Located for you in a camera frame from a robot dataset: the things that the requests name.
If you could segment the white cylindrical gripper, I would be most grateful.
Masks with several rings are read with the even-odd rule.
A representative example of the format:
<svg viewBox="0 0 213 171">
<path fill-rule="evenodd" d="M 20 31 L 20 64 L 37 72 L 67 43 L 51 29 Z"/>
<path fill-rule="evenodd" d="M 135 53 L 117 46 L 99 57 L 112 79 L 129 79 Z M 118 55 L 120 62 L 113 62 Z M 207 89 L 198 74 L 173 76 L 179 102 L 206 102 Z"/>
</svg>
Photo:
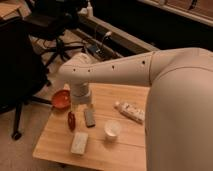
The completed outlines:
<svg viewBox="0 0 213 171">
<path fill-rule="evenodd" d="M 74 104 L 89 104 L 92 98 L 92 91 L 88 83 L 71 85 L 71 101 Z"/>
</svg>

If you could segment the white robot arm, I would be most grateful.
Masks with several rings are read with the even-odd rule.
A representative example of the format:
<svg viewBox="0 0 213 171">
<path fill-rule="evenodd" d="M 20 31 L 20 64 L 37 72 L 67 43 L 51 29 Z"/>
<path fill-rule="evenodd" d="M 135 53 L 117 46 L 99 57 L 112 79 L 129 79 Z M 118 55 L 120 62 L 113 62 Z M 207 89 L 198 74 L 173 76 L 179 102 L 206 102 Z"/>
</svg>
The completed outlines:
<svg viewBox="0 0 213 171">
<path fill-rule="evenodd" d="M 79 53 L 59 73 L 75 98 L 88 94 L 88 83 L 148 87 L 147 171 L 213 171 L 212 51 L 159 50 L 100 63 Z"/>
</svg>

